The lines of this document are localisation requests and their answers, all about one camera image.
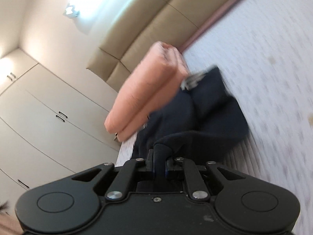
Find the navy blue hooded jacket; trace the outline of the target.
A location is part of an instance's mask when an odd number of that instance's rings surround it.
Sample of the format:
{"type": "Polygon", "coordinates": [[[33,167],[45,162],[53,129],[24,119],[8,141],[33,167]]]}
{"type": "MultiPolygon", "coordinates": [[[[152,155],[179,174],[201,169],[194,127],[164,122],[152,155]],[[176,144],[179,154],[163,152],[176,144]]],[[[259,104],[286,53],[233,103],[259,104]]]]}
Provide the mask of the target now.
{"type": "Polygon", "coordinates": [[[158,174],[164,173],[166,161],[174,158],[190,159],[196,165],[219,162],[248,133],[246,118],[215,66],[149,115],[137,134],[132,158],[145,159],[152,150],[158,174]]]}

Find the upper pink pillow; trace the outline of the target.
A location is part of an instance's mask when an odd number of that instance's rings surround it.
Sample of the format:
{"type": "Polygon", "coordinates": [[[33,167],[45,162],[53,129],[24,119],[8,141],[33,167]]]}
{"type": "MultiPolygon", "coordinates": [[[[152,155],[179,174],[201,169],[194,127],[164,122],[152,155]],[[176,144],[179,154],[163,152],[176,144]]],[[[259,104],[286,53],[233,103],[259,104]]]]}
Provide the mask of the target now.
{"type": "Polygon", "coordinates": [[[119,133],[177,70],[180,53],[176,47],[158,41],[148,50],[118,92],[104,126],[110,134],[119,133]]]}

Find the floral quilted bedspread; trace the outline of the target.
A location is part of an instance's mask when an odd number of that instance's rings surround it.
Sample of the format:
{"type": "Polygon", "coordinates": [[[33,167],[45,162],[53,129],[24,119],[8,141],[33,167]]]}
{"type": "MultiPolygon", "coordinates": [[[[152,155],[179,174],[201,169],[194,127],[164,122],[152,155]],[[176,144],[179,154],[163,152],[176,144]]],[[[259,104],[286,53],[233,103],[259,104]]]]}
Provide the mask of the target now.
{"type": "Polygon", "coordinates": [[[242,0],[185,53],[192,72],[218,66],[249,125],[210,181],[235,174],[294,193],[293,234],[312,234],[312,0],[242,0]]]}

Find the beige padded headboard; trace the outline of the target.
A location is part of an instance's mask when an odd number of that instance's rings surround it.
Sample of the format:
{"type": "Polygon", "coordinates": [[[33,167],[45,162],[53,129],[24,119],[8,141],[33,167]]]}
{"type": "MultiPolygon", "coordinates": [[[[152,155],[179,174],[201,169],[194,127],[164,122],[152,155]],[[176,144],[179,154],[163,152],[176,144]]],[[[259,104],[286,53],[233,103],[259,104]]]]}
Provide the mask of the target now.
{"type": "Polygon", "coordinates": [[[87,69],[118,91],[157,41],[183,47],[229,0],[130,0],[109,26],[87,69]]]}

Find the white wardrobe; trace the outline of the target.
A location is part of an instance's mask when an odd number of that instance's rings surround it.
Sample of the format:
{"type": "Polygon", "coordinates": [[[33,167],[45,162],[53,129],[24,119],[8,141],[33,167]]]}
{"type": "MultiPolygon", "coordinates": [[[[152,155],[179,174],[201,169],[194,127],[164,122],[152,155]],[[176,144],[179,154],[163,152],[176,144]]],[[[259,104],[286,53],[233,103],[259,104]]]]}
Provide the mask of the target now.
{"type": "Polygon", "coordinates": [[[26,53],[1,59],[1,201],[103,162],[119,144],[100,107],[26,53]]]}

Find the lower pink pillow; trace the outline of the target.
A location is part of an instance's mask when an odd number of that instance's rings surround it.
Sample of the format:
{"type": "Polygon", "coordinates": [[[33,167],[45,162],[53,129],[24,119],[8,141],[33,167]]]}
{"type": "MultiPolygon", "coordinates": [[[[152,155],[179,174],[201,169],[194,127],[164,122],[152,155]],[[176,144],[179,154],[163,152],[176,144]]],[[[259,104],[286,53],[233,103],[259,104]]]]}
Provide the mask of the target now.
{"type": "Polygon", "coordinates": [[[174,75],[169,77],[161,88],[152,94],[148,102],[132,117],[122,131],[115,133],[119,142],[124,142],[132,137],[148,121],[150,113],[164,107],[177,94],[182,81],[189,76],[189,69],[181,53],[177,58],[177,64],[177,70],[174,75]]]}

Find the pink pillow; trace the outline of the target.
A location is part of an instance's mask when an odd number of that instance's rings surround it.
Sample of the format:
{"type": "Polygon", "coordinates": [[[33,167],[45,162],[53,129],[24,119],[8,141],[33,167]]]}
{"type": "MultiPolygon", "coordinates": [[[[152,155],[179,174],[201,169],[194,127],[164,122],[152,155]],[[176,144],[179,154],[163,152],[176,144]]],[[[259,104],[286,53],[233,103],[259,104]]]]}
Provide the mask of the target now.
{"type": "Polygon", "coordinates": [[[161,88],[152,94],[148,102],[132,117],[122,131],[115,133],[119,142],[124,142],[132,137],[148,121],[150,113],[164,107],[177,94],[182,81],[189,76],[189,69],[181,53],[177,58],[177,64],[177,70],[174,75],[169,77],[161,88]]]}
{"type": "Polygon", "coordinates": [[[104,126],[110,134],[119,133],[177,70],[180,53],[176,47],[158,41],[148,50],[118,92],[104,126]]]}

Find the wall lamp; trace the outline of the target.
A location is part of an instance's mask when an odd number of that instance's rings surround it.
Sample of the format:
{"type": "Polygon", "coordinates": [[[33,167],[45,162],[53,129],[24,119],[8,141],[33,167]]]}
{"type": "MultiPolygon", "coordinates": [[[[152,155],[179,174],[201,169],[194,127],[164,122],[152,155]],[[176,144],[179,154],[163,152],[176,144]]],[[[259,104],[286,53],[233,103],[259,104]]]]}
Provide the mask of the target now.
{"type": "Polygon", "coordinates": [[[63,12],[63,15],[69,19],[76,18],[80,14],[80,11],[75,7],[74,4],[68,3],[63,12]]]}

